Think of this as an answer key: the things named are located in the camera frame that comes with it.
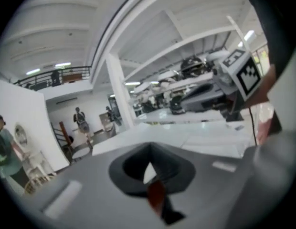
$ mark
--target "round mirror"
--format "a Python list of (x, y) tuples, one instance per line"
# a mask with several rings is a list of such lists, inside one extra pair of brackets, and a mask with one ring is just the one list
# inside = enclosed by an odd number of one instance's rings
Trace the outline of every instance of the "round mirror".
[(15, 126), (15, 139), (23, 147), (26, 147), (28, 144), (26, 132), (24, 131), (24, 128), (19, 124), (16, 124)]

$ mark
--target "white wall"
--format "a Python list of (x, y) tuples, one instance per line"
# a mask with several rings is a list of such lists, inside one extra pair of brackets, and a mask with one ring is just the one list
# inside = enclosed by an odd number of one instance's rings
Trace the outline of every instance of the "white wall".
[(33, 148), (43, 152), (54, 171), (69, 165), (54, 137), (43, 94), (0, 80), (0, 115), (12, 135), (15, 124), (22, 125)]
[(69, 94), (85, 93), (93, 89), (90, 80), (77, 81), (74, 83), (63, 84), (55, 87), (47, 87), (38, 92), (44, 94), (45, 100), (66, 96)]
[(78, 125), (74, 123), (73, 116), (76, 113), (75, 108), (79, 107), (85, 114), (91, 132), (104, 129), (99, 115), (105, 113), (106, 107), (110, 106), (107, 94), (108, 91), (79, 94), (77, 95), (78, 99), (62, 104), (56, 104), (56, 101), (47, 103), (49, 119), (55, 128), (59, 126), (60, 121), (63, 121), (68, 135), (75, 138), (75, 132), (73, 130), (78, 129)]

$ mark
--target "railing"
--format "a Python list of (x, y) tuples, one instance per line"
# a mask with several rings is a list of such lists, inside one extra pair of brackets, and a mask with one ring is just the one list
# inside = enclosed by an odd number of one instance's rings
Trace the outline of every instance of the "railing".
[(88, 80), (91, 75), (91, 66), (69, 67), (66, 69), (55, 69), (52, 71), (36, 74), (15, 82), (28, 89), (38, 91), (52, 86)]

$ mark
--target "black sleeve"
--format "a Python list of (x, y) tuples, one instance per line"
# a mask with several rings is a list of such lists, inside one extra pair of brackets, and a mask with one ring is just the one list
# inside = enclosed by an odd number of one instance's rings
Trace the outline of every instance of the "black sleeve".
[(258, 19), (266, 36), (269, 48), (270, 64), (275, 65), (276, 77), (279, 78), (287, 66), (296, 48), (295, 26), (290, 23), (289, 12), (294, 11), (287, 0), (249, 0), (257, 13)]

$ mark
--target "dark pants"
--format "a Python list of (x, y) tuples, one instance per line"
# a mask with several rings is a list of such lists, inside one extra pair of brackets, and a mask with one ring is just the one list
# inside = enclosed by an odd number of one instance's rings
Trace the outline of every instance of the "dark pants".
[(26, 184), (29, 182), (28, 176), (26, 175), (23, 167), (14, 175), (11, 176), (21, 187), (25, 188)]

